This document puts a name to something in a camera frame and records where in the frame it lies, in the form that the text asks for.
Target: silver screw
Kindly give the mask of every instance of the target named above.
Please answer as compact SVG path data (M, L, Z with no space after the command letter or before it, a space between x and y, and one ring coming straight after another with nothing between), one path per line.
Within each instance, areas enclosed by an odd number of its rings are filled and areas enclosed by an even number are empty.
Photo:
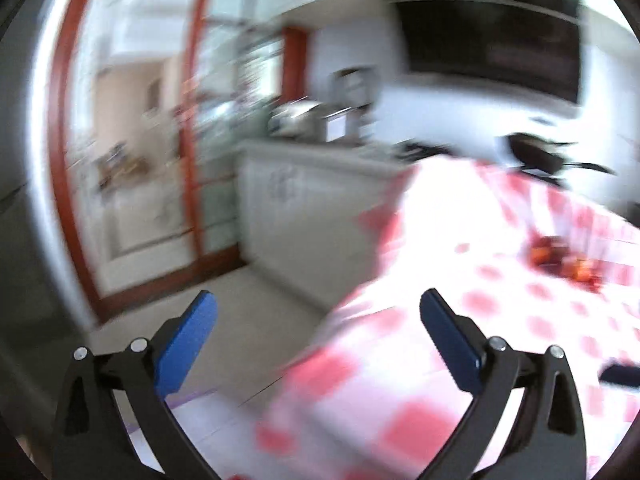
M564 357L564 350L562 350L558 345L551 345L549 347L549 351L553 357L558 359L562 359Z
M507 349L507 342L501 337L494 335L489 338L489 346L498 352L504 352Z
M88 353L89 351L84 346L76 348L76 351L74 352L74 359L76 361L82 361Z
M131 342L130 348L133 352L143 352L145 351L148 343L149 341L147 341L145 338L139 337L138 339L134 339Z

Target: beige floor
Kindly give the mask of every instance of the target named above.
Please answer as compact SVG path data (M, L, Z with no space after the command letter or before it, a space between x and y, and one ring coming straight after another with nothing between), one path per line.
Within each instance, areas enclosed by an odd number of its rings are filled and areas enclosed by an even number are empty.
M177 396L219 390L238 404L261 410L273 397L276 386L268 386L281 376L279 368L309 343L324 313L251 267L112 320L90 335L91 349L96 354L120 351L139 336L151 337L201 289L215 295L218 322ZM130 423L128 411L124 408Z

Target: blue gripper pad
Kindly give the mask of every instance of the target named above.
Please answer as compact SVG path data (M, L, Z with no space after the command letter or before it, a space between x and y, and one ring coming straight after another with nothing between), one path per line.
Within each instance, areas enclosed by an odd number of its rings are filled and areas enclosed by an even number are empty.
M180 390L217 319L215 297L206 290L201 291L179 319L175 335L158 358L155 388L162 399Z
M481 356L460 332L455 314L433 289L427 290L420 299L420 319L431 336L438 352L449 369L449 373L463 392L474 396L482 390L480 369Z

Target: red door frame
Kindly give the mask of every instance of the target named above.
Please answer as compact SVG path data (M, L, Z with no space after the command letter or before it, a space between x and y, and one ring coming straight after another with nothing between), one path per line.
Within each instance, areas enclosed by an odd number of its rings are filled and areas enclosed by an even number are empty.
M185 50L182 72L182 116L180 136L182 141L182 172L184 177L184 200L187 220L191 227L196 261L190 266L161 276L102 298L94 279L94 272L84 255L74 217L69 176L66 170L66 140L68 137L68 114L66 98L69 90L73 50L78 37L81 20L88 0L70 0L58 42L54 51L50 85L48 91L47 135L49 139L49 161L52 187L62 225L63 235L78 280L86 298L101 323L116 316L126 308L147 303L180 288L224 274L241 267L238 245L213 254L205 254L202 242L202 226L198 200L199 184L196 179L195 148L193 142L193 118L197 110L194 95L196 54L209 0L195 0L191 15L190 33ZM283 71L283 98L293 99L304 95L304 69L306 65L306 34L299 29L286 29Z

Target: checkered tablecloth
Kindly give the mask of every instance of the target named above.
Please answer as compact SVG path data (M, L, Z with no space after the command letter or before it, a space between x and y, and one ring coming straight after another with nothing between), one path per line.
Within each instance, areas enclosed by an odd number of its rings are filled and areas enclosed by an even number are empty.
M570 192L447 156L413 166L359 221L378 237L379 276L287 367L257 427L262 449L318 480L417 477L471 400L420 323L419 298L434 286L487 336L523 351L564 348L591 477L640 407L637 394L598 384L605 364L640 362L638 230ZM527 265L531 241L545 235L600 261L601 294ZM521 395L512 393L478 468L497 459Z

